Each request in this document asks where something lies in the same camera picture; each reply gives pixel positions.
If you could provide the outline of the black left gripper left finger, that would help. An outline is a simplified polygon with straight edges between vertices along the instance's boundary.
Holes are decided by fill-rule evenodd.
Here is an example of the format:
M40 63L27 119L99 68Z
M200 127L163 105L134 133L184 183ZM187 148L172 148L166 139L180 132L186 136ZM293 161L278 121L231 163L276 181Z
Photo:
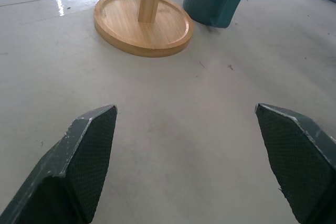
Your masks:
M115 105L77 117L38 161L0 215L0 224L90 224L106 179Z

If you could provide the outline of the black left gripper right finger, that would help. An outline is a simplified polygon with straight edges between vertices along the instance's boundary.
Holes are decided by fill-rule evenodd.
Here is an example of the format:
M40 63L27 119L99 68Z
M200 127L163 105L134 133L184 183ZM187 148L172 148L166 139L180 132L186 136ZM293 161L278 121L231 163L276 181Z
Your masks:
M269 164L300 224L336 224L336 140L311 118L259 103Z

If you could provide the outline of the wooden round stand with post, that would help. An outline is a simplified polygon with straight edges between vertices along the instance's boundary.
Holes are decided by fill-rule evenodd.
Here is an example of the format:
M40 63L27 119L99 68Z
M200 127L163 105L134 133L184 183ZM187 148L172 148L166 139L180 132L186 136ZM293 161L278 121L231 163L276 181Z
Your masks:
M170 0L98 0L94 24L112 46L150 58L181 52L194 31L187 12Z

